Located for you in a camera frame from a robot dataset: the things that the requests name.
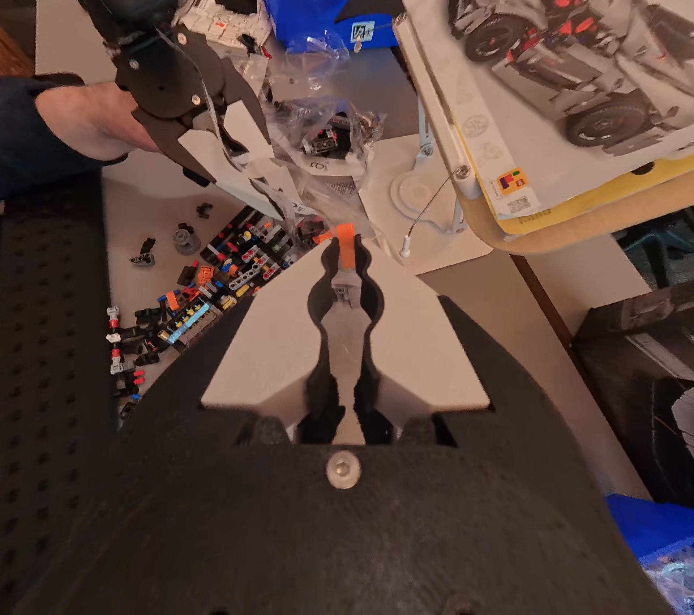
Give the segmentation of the lego instruction booklet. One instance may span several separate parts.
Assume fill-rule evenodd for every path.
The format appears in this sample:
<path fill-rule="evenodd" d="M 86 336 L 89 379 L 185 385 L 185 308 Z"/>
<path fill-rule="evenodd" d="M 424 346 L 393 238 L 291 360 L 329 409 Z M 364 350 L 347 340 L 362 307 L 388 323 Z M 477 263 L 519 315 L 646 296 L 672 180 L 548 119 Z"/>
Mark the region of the lego instruction booklet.
<path fill-rule="evenodd" d="M 693 0 L 348 0 L 394 30 L 507 240 L 693 172 Z"/>

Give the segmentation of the printed paper leaflets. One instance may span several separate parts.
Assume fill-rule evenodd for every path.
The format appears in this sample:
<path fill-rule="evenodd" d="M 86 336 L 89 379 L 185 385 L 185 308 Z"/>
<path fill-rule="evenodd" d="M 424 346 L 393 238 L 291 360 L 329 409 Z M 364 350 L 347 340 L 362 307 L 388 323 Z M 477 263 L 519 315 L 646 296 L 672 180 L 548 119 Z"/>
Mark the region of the printed paper leaflets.
<path fill-rule="evenodd" d="M 245 48 L 237 41 L 244 33 L 265 45 L 272 32 L 271 19 L 263 0 L 257 1 L 258 11 L 245 16 L 228 12 L 214 0 L 186 0 L 177 14 L 176 25 L 205 36 L 210 43 L 240 50 Z"/>

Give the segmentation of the lego set box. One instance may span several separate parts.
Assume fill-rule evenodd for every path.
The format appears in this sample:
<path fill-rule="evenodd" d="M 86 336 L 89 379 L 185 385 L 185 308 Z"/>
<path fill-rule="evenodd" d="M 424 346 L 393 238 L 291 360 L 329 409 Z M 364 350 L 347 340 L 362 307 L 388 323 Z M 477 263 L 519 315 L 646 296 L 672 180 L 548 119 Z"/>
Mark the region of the lego set box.
<path fill-rule="evenodd" d="M 652 499 L 693 507 L 693 281 L 590 309 L 572 347 Z"/>

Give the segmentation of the orange lego bar piece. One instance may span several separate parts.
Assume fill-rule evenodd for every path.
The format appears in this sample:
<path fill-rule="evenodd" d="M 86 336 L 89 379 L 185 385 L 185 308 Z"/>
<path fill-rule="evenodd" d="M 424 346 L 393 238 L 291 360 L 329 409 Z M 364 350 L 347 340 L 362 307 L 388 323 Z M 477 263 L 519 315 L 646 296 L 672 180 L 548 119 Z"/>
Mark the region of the orange lego bar piece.
<path fill-rule="evenodd" d="M 353 223 L 342 223 L 335 228 L 339 243 L 339 257 L 342 270 L 356 270 L 355 227 Z"/>

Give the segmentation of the small bag of black parts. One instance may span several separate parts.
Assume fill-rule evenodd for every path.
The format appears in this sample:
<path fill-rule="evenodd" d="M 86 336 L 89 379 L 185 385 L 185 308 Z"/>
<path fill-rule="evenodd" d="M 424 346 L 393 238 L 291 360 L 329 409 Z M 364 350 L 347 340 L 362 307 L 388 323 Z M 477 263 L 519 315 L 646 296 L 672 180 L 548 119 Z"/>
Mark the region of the small bag of black parts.
<path fill-rule="evenodd" d="M 336 96 L 276 101 L 265 107 L 272 142 L 297 167 L 323 178 L 367 175 L 386 114 Z"/>

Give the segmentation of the black perforated mat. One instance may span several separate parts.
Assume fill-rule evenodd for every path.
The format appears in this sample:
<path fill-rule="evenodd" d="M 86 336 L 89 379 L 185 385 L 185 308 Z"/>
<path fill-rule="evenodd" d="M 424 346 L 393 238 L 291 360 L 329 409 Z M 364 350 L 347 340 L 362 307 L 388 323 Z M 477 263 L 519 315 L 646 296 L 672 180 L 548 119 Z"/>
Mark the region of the black perforated mat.
<path fill-rule="evenodd" d="M 113 436 L 102 180 L 91 171 L 1 213 L 1 613 L 47 568 Z"/>

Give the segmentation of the empty clear plastic bags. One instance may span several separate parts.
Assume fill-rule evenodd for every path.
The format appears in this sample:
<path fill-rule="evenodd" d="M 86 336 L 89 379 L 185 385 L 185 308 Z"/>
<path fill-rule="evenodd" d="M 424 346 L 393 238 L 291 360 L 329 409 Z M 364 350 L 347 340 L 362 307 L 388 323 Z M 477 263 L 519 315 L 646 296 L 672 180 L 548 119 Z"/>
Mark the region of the empty clear plastic bags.
<path fill-rule="evenodd" d="M 677 614 L 693 614 L 693 546 L 642 559 L 641 566 Z"/>

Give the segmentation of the scattered loose lego pieces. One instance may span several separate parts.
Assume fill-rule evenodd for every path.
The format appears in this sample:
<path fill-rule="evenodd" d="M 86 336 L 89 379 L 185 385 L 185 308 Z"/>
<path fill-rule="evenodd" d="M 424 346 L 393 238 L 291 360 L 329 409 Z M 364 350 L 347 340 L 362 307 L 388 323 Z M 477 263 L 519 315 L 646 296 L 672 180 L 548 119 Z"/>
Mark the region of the scattered loose lego pieces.
<path fill-rule="evenodd" d="M 207 200 L 185 206 L 193 210 L 182 216 L 170 210 L 145 214 L 136 223 L 126 246 L 109 249 L 111 304 L 107 309 L 111 365 L 118 425 L 130 417 L 144 392 L 179 352 L 157 344 L 161 325 L 169 319 L 169 307 L 179 308 L 178 295 L 193 283 L 202 266 L 206 223 L 214 218 L 215 206 Z M 192 226 L 201 240 L 194 255 L 179 254 L 173 234 L 179 223 Z"/>

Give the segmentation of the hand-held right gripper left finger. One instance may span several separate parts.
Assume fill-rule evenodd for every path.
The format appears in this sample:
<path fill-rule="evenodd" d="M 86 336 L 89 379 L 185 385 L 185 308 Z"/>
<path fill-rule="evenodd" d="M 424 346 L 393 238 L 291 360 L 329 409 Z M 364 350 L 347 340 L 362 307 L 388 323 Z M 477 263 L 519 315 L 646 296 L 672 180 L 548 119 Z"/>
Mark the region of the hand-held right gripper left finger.
<path fill-rule="evenodd" d="M 302 444 L 331 444 L 342 422 L 323 319 L 339 268 L 334 238 L 274 278 L 248 310 L 210 379 L 201 404 L 249 411 L 295 426 Z"/>

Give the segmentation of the blue bin holding plastic bags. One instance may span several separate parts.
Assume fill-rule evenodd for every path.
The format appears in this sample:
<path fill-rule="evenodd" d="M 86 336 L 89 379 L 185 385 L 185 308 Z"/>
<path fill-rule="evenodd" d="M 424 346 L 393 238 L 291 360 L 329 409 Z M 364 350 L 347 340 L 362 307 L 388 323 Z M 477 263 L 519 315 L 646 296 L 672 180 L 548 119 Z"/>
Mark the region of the blue bin holding plastic bags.
<path fill-rule="evenodd" d="M 609 511 L 637 560 L 648 565 L 693 547 L 693 509 L 612 494 Z"/>

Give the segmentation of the crumpled empty clear bag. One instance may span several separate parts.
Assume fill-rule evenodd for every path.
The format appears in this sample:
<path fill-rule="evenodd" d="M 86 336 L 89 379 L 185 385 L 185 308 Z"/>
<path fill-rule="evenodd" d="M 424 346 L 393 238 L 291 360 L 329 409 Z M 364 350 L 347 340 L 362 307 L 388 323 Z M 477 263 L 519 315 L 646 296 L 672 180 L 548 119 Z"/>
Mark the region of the crumpled empty clear bag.
<path fill-rule="evenodd" d="M 269 65 L 269 93 L 275 102 L 324 97 L 350 52 L 334 30 L 301 33 L 277 47 Z"/>

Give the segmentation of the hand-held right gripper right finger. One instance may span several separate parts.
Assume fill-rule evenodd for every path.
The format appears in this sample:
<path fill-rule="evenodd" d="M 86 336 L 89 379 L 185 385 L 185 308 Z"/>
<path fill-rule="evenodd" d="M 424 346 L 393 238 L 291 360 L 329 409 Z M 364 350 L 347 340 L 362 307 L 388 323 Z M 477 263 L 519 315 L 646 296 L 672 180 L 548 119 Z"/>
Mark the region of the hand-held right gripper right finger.
<path fill-rule="evenodd" d="M 364 332 L 355 413 L 365 444 L 393 444 L 414 419 L 481 411 L 490 398 L 445 306 L 455 306 L 377 247 L 355 238 Z"/>

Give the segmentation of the white book stand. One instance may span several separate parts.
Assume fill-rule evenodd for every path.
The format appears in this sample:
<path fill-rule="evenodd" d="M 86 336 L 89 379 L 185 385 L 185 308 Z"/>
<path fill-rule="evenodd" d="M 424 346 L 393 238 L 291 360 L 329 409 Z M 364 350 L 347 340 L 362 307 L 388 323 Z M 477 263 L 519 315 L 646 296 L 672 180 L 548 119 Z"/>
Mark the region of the white book stand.
<path fill-rule="evenodd" d="M 360 191 L 370 219 L 385 222 L 391 242 L 407 246 L 405 221 L 413 223 L 428 201 L 435 171 L 467 172 L 461 180 L 452 176 L 443 200 L 436 201 L 419 223 L 428 222 L 441 236 L 470 230 L 479 242 L 514 255 L 541 255 L 564 249 L 598 236 L 626 229 L 693 205 L 693 156 L 660 159 L 648 173 L 622 175 L 602 187 L 582 194 L 547 211 L 512 220 L 499 220 L 479 185 L 465 140 L 439 94 L 409 17 L 394 20 L 394 33 L 403 52 L 404 69 L 414 83 L 423 106 L 420 122 L 433 135 L 431 156 L 418 157 L 417 135 L 382 141 L 385 156 Z"/>

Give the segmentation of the person's left hand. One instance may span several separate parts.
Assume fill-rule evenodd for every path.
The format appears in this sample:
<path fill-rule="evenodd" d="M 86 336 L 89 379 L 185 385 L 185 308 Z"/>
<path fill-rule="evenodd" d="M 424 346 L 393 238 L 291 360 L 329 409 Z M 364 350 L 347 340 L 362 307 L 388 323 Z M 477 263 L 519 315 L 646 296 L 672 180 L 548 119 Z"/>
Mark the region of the person's left hand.
<path fill-rule="evenodd" d="M 133 116 L 133 96 L 113 82 L 55 87 L 35 98 L 39 116 L 55 136 L 77 153 L 111 162 L 134 150 L 160 153 Z"/>

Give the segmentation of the person's left forearm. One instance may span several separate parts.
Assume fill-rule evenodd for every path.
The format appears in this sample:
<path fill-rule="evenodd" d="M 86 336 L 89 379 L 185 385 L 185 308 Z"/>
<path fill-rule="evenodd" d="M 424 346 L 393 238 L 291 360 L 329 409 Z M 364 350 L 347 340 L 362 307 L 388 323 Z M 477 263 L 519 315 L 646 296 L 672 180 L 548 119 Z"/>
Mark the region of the person's left forearm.
<path fill-rule="evenodd" d="M 42 121 L 35 99 L 58 87 L 84 86 L 73 73 L 1 77 L 1 200 L 125 161 L 88 158 L 59 140 Z"/>

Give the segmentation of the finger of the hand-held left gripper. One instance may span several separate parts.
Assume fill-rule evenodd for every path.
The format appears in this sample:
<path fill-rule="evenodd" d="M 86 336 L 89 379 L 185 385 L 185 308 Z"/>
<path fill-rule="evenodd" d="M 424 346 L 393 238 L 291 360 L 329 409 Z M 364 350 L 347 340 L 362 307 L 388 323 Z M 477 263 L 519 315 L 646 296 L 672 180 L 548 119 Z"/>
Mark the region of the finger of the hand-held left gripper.
<path fill-rule="evenodd" d="M 178 142 L 205 171 L 211 174 L 215 186 L 273 219 L 283 218 L 270 198 L 257 190 L 247 175 L 229 161 L 214 134 L 209 131 L 189 130 L 178 139 Z"/>
<path fill-rule="evenodd" d="M 221 117 L 221 135 L 231 159 L 271 159 L 271 142 L 243 101 L 228 104 Z"/>

